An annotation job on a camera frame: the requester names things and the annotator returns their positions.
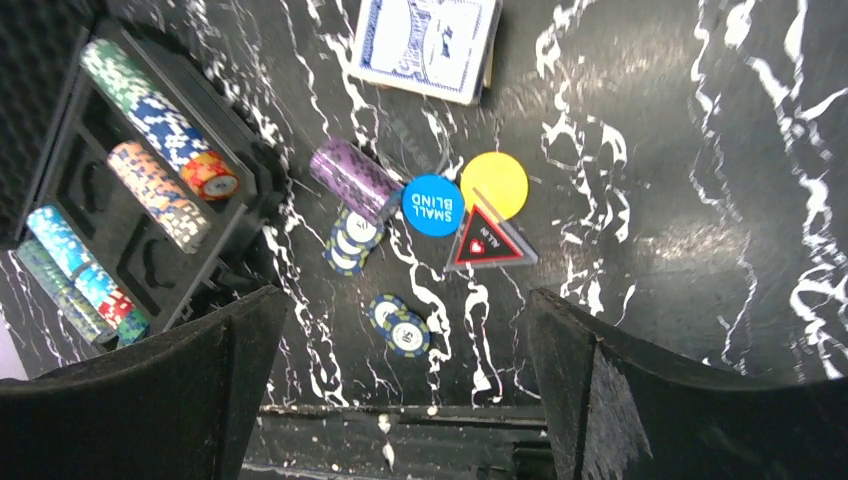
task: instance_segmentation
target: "black triangle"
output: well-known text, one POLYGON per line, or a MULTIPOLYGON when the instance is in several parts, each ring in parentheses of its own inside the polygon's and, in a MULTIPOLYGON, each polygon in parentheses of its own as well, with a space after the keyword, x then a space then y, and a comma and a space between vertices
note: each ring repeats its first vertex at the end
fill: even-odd
POLYGON ((475 205, 468 217, 454 263, 497 262, 522 257, 524 252, 475 205))

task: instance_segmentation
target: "table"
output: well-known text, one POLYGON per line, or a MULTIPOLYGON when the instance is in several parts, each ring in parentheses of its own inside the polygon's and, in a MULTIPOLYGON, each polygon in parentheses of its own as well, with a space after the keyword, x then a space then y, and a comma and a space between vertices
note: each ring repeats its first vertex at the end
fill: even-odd
MULTIPOLYGON (((114 2, 181 38, 289 168, 248 262, 294 303, 266 410, 538 407, 517 329, 536 287, 716 368, 848 371, 848 6, 505 0, 473 108, 348 77, 358 4, 114 2), (450 240, 396 220, 363 276, 338 276, 320 252, 339 202, 306 170, 328 135, 374 142, 409 175, 445 152, 450 174, 515 156, 531 189, 513 224, 539 263, 445 274, 450 240), (429 356, 386 350, 363 313, 380 293, 441 325, 429 356)), ((93 355, 13 257, 0 268, 0 318, 31 375, 93 355)))

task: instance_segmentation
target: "deck of cards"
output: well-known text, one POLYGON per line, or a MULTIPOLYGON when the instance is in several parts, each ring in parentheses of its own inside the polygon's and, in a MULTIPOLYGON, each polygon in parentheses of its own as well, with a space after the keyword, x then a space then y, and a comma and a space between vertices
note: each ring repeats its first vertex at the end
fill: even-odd
POLYGON ((350 73, 476 104, 502 8, 502 0, 362 0, 350 73))

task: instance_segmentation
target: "yellow disc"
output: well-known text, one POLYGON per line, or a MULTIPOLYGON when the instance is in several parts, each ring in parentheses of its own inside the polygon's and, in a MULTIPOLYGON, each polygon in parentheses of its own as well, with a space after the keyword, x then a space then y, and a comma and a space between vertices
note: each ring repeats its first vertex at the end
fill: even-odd
POLYGON ((477 204, 477 190, 502 219, 509 220, 527 202, 529 182, 518 160, 505 153, 488 152, 468 162, 459 189, 468 211, 477 204))

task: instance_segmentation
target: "triangular all in marker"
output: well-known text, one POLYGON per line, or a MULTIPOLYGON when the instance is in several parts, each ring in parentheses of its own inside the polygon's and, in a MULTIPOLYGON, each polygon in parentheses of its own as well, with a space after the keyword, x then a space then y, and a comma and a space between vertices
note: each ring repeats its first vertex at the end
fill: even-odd
POLYGON ((532 265, 539 255, 475 188, 478 203, 456 232, 447 270, 532 265))
POLYGON ((519 260, 524 253, 477 205, 471 209, 455 263, 519 260))

